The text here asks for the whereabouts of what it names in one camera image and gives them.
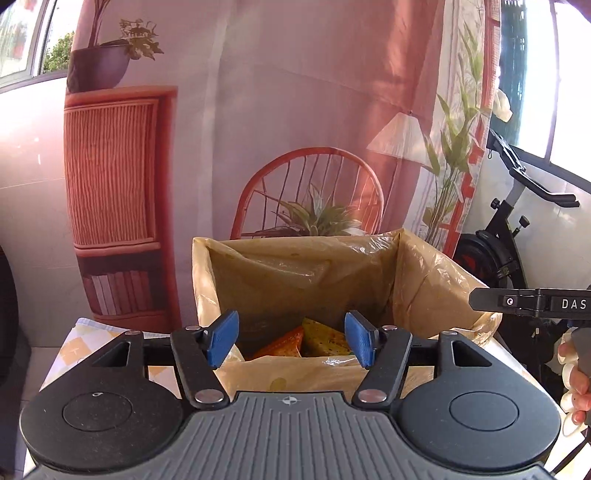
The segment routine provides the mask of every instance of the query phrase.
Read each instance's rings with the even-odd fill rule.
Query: white wall
[[[66,206],[65,92],[58,79],[0,95],[0,245],[31,346],[61,346],[91,315]]]
[[[515,238],[530,288],[587,288],[591,284],[591,194],[570,183],[527,166],[527,173],[556,193],[574,193],[579,208],[560,208],[526,189],[515,205],[509,222],[519,225],[525,215],[531,222]],[[464,232],[483,229],[494,210],[491,200],[503,200],[512,186],[512,178],[499,155],[485,155],[476,194],[468,213]]]

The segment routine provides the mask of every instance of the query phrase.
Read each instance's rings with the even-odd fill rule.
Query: trash bin
[[[430,338],[459,329],[483,345],[501,315],[474,312],[468,295],[484,286],[406,230],[371,236],[193,240],[193,288],[202,326],[226,310],[240,315],[240,335],[216,373],[238,390],[343,390],[348,398],[366,371],[352,356],[265,356],[244,361],[305,317],[343,331],[358,310],[375,326],[397,325]],[[432,378],[414,367],[404,391]]]

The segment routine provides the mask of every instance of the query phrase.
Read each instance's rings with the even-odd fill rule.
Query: window
[[[66,70],[83,0],[57,0],[43,49],[41,73]]]
[[[491,127],[521,160],[591,192],[591,24],[559,0],[501,0],[499,87],[511,104]]]
[[[66,75],[82,2],[16,0],[0,14],[0,91]]]
[[[33,62],[41,0],[17,0],[0,15],[0,79],[20,79]]]

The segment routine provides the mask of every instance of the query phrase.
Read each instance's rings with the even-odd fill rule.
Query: lampshade
[[[430,166],[418,120],[406,113],[397,113],[370,142],[367,149]]]

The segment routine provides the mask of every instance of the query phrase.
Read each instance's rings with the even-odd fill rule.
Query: tree
[[[74,40],[74,32],[67,33],[45,54],[45,58],[43,59],[43,73],[68,68],[72,40]]]

